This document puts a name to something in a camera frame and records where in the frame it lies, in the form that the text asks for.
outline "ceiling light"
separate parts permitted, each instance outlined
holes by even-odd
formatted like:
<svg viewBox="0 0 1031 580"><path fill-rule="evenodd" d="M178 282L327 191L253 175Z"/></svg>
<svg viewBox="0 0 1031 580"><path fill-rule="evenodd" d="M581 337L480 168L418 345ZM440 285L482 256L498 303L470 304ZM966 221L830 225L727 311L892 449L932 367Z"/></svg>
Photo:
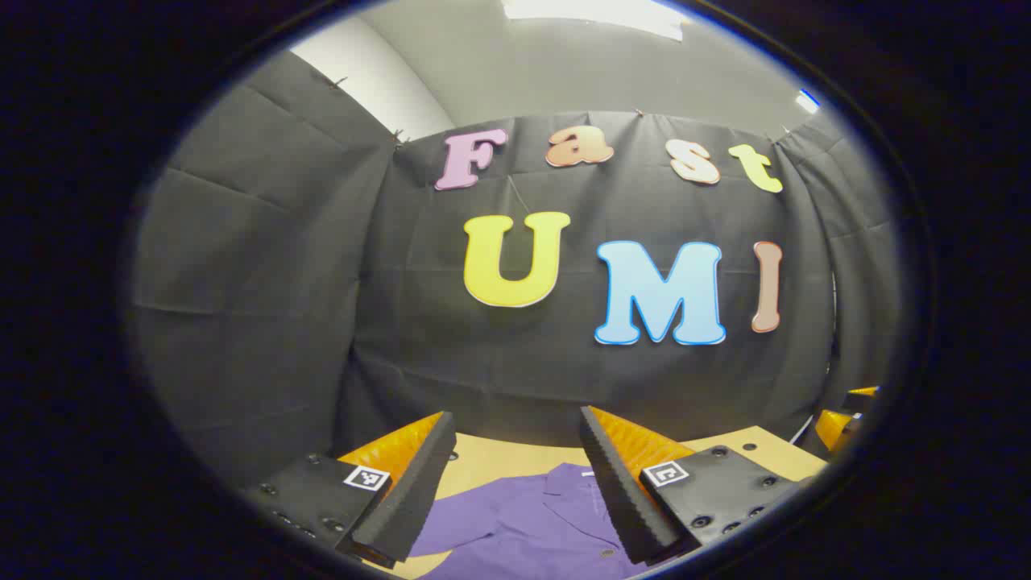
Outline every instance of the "ceiling light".
<svg viewBox="0 0 1031 580"><path fill-rule="evenodd" d="M795 97L795 102L797 102L798 105L804 108L809 114L812 114L820 108L820 101L812 98L812 95L807 93L805 89L798 92L798 96Z"/></svg>
<svg viewBox="0 0 1031 580"><path fill-rule="evenodd" d="M680 24L688 19L654 0L503 0L510 20L572 19L614 24L684 40Z"/></svg>

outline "orange object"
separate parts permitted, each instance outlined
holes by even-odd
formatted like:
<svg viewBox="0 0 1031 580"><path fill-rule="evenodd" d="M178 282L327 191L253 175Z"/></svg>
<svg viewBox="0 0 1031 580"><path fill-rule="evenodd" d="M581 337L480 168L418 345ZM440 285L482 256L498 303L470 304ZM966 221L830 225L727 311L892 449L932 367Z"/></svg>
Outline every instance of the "orange object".
<svg viewBox="0 0 1031 580"><path fill-rule="evenodd" d="M667 437L645 430L637 423L632 423L601 409L590 406L588 409L597 417L601 428L605 430L605 435L608 436L617 453L620 454L623 465L626 466L634 481L647 498L651 498L652 494L640 481L641 471L644 468L694 454L691 449Z"/></svg>
<svg viewBox="0 0 1031 580"><path fill-rule="evenodd" d="M852 421L852 415L845 415L844 413L835 413L834 411L824 410L820 413L820 418L817 419L817 436L820 437L820 441L824 442L824 446L834 453L838 450L841 444L841 432L844 431L844 427Z"/></svg>
<svg viewBox="0 0 1031 580"><path fill-rule="evenodd" d="M590 125L558 131L547 142L553 146L544 153L544 159L553 167L569 167L580 162L601 163L616 153L616 149L605 143L601 129Z"/></svg>
<svg viewBox="0 0 1031 580"><path fill-rule="evenodd" d="M392 432L371 443L367 443L358 449L337 458L339 462L365 466L374 470L380 470L391 475L390 488L386 494L390 496L391 490L401 480L401 476L407 471L408 465L414 458L415 453L423 446L427 436L433 427L440 420L443 412L429 417L424 417L414 423L409 423L396 432Z"/></svg>

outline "orange soft pad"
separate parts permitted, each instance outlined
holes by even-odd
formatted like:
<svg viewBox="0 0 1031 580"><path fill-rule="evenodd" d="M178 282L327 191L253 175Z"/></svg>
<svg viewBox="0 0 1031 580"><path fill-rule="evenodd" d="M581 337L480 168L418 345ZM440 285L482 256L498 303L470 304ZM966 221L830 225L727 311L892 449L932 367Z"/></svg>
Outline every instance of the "orange soft pad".
<svg viewBox="0 0 1031 580"><path fill-rule="evenodd" d="M866 397L876 397L877 387L866 387L865 389L852 389L849 393L855 395L865 395Z"/></svg>
<svg viewBox="0 0 1031 580"><path fill-rule="evenodd" d="M389 473L391 476L391 485L387 489L389 494L397 482L401 480L401 476L408 469L408 464L415 457L419 448L423 446L423 442L433 431L433 427L437 424L441 415L443 412L409 423L338 459L346 464L365 466Z"/></svg>
<svg viewBox="0 0 1031 580"><path fill-rule="evenodd" d="M844 427L849 424L849 421L852 421L852 415L827 410L824 410L820 414L820 418L817 419L817 436L820 437L820 441L824 442L824 446L830 452L837 451L841 432L844 431Z"/></svg>
<svg viewBox="0 0 1031 580"><path fill-rule="evenodd" d="M663 462L672 462L694 454L691 449L653 431L645 430L637 423L631 423L601 409L594 407L589 407L589 409L598 418L601 428L605 430L605 435L608 436L616 451L620 454L623 465L630 471L630 475L634 477L634 481L644 490L645 494L647 494L647 490L640 482L641 470Z"/></svg>

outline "ceiling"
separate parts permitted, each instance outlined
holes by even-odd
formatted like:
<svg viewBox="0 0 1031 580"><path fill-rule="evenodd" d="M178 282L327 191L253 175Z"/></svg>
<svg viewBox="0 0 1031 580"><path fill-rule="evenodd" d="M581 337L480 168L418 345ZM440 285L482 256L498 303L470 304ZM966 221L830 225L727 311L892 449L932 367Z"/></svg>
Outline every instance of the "ceiling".
<svg viewBox="0 0 1031 580"><path fill-rule="evenodd" d="M795 103L799 79L693 15L683 42L584 21L509 21L501 0L394 0L361 18L458 126L637 108L776 139L809 115Z"/></svg>

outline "black foam pad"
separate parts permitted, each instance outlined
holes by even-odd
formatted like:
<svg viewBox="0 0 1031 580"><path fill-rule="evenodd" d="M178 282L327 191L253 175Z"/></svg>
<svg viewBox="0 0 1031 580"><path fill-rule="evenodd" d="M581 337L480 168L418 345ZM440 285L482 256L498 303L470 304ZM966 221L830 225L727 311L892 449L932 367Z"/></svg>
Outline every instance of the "black foam pad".
<svg viewBox="0 0 1031 580"><path fill-rule="evenodd" d="M455 442L455 418L444 412L394 489L355 528L355 553L387 568L408 557L433 507Z"/></svg>
<svg viewBox="0 0 1031 580"><path fill-rule="evenodd" d="M630 561L651 564L697 547L694 539L641 491L587 407L580 408L580 442Z"/></svg>

